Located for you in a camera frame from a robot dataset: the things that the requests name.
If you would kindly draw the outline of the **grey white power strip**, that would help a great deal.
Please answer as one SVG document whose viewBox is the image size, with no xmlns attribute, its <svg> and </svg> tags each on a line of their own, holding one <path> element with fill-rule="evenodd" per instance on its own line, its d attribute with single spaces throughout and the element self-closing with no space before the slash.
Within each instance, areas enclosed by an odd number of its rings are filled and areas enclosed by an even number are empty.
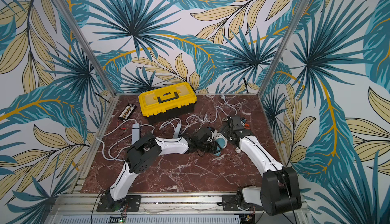
<svg viewBox="0 0 390 224">
<path fill-rule="evenodd" d="M 173 135 L 173 138 L 174 139 L 177 139 L 179 138 L 179 134 L 180 134 L 180 130 L 182 128 L 182 124 L 178 123 L 175 127 L 175 130 L 174 130 L 174 135 Z"/>
</svg>

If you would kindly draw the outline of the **teal power strip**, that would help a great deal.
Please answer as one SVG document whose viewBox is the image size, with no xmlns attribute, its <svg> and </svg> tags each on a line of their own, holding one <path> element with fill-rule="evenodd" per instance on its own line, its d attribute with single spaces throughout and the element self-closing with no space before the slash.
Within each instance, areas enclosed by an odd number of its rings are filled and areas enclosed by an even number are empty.
<svg viewBox="0 0 390 224">
<path fill-rule="evenodd" d="M 227 139 L 220 133 L 217 133 L 213 138 L 213 154 L 215 156 L 220 156 L 221 152 L 227 146 Z"/>
</svg>

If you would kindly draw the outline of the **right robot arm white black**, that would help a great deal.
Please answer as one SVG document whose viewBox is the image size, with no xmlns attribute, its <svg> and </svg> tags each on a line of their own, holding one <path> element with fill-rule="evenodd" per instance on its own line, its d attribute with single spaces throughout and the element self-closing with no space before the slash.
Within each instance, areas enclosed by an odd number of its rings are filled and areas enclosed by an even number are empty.
<svg viewBox="0 0 390 224">
<path fill-rule="evenodd" d="M 219 132 L 228 143 L 249 157 L 262 177 L 261 187 L 240 188 L 230 204 L 240 210 L 261 207 L 269 216 L 294 212 L 302 207 L 296 171 L 272 157 L 240 116 L 227 117 Z"/>
</svg>

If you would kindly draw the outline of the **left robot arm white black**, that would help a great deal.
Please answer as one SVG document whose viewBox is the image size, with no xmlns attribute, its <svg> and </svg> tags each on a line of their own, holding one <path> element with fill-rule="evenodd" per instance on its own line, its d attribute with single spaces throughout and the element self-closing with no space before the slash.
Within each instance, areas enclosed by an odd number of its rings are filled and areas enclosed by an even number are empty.
<svg viewBox="0 0 390 224">
<path fill-rule="evenodd" d="M 122 203 L 137 176 L 150 168 L 162 155 L 190 154 L 198 150 L 219 155 L 226 146 L 225 140 L 218 138 L 219 135 L 210 127 L 201 128 L 192 137 L 182 136 L 176 139 L 159 138 L 148 132 L 127 151 L 121 172 L 106 191 L 109 205 Z"/>
</svg>

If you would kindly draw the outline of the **left grey power strip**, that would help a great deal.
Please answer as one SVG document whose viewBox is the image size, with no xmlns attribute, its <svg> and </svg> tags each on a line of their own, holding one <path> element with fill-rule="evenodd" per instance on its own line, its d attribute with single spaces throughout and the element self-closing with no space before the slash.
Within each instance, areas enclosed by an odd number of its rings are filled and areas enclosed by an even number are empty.
<svg viewBox="0 0 390 224">
<path fill-rule="evenodd" d="M 132 145 L 140 139 L 140 124 L 134 123 L 132 125 Z"/>
</svg>

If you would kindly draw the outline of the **yellow black toolbox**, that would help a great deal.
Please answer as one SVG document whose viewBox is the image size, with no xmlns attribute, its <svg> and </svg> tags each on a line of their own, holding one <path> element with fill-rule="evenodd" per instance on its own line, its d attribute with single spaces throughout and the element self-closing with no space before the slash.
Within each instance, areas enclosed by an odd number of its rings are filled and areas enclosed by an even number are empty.
<svg viewBox="0 0 390 224">
<path fill-rule="evenodd" d="M 141 93 L 138 99 L 142 115 L 150 123 L 193 112 L 197 102 L 197 96 L 187 82 Z"/>
</svg>

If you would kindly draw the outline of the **orange handled pliers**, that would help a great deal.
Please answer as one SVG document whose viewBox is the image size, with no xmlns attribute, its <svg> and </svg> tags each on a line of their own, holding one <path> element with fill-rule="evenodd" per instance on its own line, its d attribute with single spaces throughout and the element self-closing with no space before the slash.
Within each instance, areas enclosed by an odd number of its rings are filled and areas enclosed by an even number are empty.
<svg viewBox="0 0 390 224">
<path fill-rule="evenodd" d="M 241 122 L 245 129 L 250 129 L 250 125 L 247 123 L 247 120 L 244 117 L 241 118 Z"/>
</svg>

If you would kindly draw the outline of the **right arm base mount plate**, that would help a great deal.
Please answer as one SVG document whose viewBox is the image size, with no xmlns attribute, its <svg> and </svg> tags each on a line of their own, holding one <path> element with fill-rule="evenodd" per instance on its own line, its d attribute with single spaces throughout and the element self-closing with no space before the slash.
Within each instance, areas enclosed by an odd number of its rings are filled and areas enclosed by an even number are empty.
<svg viewBox="0 0 390 224">
<path fill-rule="evenodd" d="M 263 206 L 248 204 L 237 195 L 222 195 L 222 200 L 217 203 L 223 211 L 263 211 Z"/>
</svg>

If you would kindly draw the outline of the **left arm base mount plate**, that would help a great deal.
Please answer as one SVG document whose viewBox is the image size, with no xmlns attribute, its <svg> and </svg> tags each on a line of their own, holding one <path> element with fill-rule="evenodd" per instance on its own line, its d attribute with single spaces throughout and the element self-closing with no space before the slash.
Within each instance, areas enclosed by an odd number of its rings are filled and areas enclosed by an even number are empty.
<svg viewBox="0 0 390 224">
<path fill-rule="evenodd" d="M 127 195 L 124 199 L 114 201 L 110 195 L 99 200 L 97 212 L 138 212 L 141 203 L 140 195 Z"/>
</svg>

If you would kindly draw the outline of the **aluminium front rail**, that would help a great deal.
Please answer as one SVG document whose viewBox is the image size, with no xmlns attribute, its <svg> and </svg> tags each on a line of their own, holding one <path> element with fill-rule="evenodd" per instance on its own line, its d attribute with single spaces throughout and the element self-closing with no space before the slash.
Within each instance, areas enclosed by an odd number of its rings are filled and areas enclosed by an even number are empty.
<svg viewBox="0 0 390 224">
<path fill-rule="evenodd" d="M 219 206 L 223 197 L 234 196 L 234 192 L 166 192 L 166 193 L 136 193 L 130 195 L 130 203 L 125 204 L 124 212 L 98 212 L 100 197 L 97 194 L 64 194 L 55 202 L 49 215 L 87 215 L 104 214 L 243 214 L 235 210 L 227 212 Z"/>
</svg>

